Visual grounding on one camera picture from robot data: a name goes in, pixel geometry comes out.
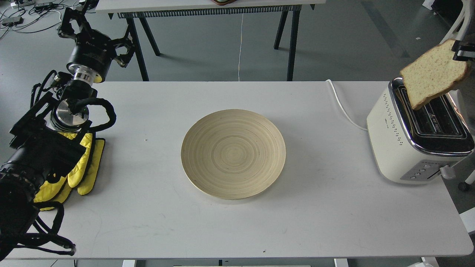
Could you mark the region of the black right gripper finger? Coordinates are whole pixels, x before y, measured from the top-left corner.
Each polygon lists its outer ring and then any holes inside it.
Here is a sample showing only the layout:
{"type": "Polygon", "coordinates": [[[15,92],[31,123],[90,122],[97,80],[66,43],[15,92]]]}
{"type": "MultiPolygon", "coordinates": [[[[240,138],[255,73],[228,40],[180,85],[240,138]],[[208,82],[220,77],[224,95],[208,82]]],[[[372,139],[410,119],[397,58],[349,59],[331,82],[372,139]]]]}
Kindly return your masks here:
{"type": "Polygon", "coordinates": [[[456,40],[452,46],[453,60],[467,62],[475,59],[475,44],[456,40]]]}

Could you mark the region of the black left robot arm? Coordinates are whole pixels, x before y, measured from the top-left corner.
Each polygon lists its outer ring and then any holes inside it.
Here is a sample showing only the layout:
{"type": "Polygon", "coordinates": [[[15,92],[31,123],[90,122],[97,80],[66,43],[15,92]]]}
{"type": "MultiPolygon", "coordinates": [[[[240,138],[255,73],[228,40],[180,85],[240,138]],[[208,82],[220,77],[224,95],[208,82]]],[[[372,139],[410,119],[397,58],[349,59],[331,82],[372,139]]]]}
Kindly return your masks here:
{"type": "Polygon", "coordinates": [[[76,245],[58,234],[64,206],[58,201],[34,203],[45,182],[54,184],[73,170],[85,155],[81,140],[87,133],[112,127],[117,115],[112,104],[97,97],[94,83],[105,81],[112,61],[126,67],[135,46],[129,29],[111,39],[92,29],[83,7],[67,7],[58,35],[75,41],[68,72],[45,88],[33,90],[30,110],[12,127],[14,154],[1,165],[1,259],[16,248],[73,256],[76,245]]]}

